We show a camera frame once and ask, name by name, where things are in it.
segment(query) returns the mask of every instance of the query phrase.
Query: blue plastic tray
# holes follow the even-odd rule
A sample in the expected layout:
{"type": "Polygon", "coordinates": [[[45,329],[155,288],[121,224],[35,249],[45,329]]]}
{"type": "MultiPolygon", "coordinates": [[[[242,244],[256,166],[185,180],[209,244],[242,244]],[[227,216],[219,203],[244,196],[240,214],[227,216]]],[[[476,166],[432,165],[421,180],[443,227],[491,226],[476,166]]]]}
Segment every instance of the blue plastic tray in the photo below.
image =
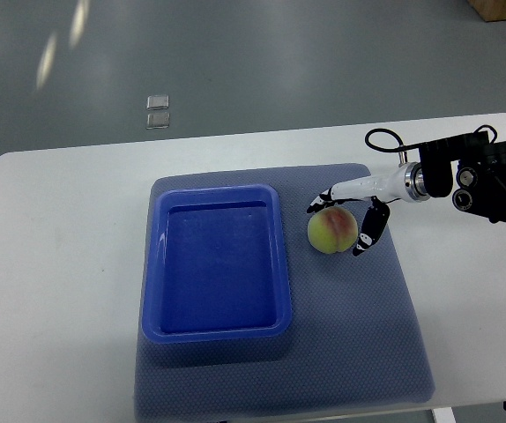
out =
{"type": "Polygon", "coordinates": [[[269,185],[155,200],[142,329],[160,344],[281,334],[291,321],[279,196],[269,185]]]}

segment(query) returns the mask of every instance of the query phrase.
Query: peach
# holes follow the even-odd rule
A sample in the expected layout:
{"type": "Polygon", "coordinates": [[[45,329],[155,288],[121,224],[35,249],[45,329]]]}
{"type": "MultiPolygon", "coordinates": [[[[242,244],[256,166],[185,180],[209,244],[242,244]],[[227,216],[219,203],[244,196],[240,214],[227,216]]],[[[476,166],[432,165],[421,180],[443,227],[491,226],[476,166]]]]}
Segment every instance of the peach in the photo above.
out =
{"type": "Polygon", "coordinates": [[[357,241],[359,230],[354,215],[342,207],[328,207],[308,222],[309,243],[325,254],[340,253],[357,241]]]}

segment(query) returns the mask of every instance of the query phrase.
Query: black cable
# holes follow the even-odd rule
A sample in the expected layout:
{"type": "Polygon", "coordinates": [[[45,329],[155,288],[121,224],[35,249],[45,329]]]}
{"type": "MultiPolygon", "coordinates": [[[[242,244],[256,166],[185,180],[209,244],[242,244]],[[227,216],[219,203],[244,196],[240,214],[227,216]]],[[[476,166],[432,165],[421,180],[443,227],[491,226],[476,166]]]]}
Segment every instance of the black cable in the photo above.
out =
{"type": "MultiPolygon", "coordinates": [[[[492,137],[492,140],[490,141],[490,144],[493,144],[494,141],[498,138],[498,132],[496,132],[496,130],[494,129],[493,126],[482,125],[479,128],[477,128],[477,130],[474,131],[474,133],[476,134],[476,133],[480,132],[481,130],[491,130],[492,131],[493,137],[492,137]]],[[[398,135],[393,130],[387,130],[386,128],[374,128],[373,130],[370,130],[369,132],[367,132],[367,135],[365,135],[365,144],[367,145],[367,147],[369,147],[373,150],[377,150],[378,152],[407,152],[408,150],[414,150],[414,149],[420,147],[419,144],[404,145],[404,141],[402,141],[402,138],[400,137],[400,135],[398,135]],[[394,139],[396,139],[398,141],[398,147],[384,148],[384,147],[379,147],[378,145],[372,144],[370,142],[370,136],[373,134],[376,134],[377,132],[382,132],[384,134],[388,134],[388,135],[394,137],[394,139]]]]}
{"type": "Polygon", "coordinates": [[[377,150],[378,152],[407,152],[408,150],[414,150],[419,147],[419,145],[417,145],[417,144],[404,145],[404,142],[402,141],[402,138],[400,138],[400,135],[398,135],[393,130],[387,130],[385,128],[374,128],[373,130],[370,130],[369,132],[367,132],[367,135],[365,135],[365,144],[368,147],[372,148],[373,150],[377,150]],[[370,142],[370,136],[373,134],[376,134],[377,132],[383,132],[385,134],[388,134],[388,135],[394,137],[394,139],[396,139],[398,141],[398,147],[384,148],[384,147],[379,147],[378,145],[372,144],[370,142]]]}
{"type": "Polygon", "coordinates": [[[494,141],[498,138],[498,132],[496,132],[496,130],[494,129],[493,126],[490,126],[490,125],[482,125],[480,126],[479,128],[477,128],[476,131],[474,131],[474,133],[478,133],[480,132],[481,130],[491,130],[492,131],[492,134],[494,135],[494,137],[492,138],[492,140],[490,141],[490,144],[493,144],[494,141]]]}

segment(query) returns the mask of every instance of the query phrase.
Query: blue mat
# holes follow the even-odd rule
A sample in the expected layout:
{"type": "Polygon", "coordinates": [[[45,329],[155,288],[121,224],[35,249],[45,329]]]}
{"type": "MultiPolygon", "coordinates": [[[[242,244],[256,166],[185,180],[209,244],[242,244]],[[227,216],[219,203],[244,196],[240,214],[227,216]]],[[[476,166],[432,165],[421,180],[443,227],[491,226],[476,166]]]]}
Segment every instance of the blue mat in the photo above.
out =
{"type": "MultiPolygon", "coordinates": [[[[423,403],[435,390],[388,228],[369,251],[323,255],[308,242],[306,208],[363,165],[280,167],[158,180],[170,189],[266,183],[279,193],[293,321],[275,338],[157,345],[138,334],[138,421],[206,422],[336,408],[423,403]]],[[[359,225],[368,202],[344,204],[359,225]]]]}

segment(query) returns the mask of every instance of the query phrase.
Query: concrete floor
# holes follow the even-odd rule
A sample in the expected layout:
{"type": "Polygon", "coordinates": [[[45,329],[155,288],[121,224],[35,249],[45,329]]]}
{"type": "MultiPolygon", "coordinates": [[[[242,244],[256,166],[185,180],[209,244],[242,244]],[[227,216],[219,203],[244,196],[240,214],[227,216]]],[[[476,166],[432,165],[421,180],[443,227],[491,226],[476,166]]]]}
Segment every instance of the concrete floor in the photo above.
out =
{"type": "MultiPolygon", "coordinates": [[[[494,112],[506,22],[466,0],[0,0],[0,155],[494,112]],[[171,125],[146,130],[156,93],[171,125]]],[[[455,414],[506,422],[501,404],[455,414]]]]}

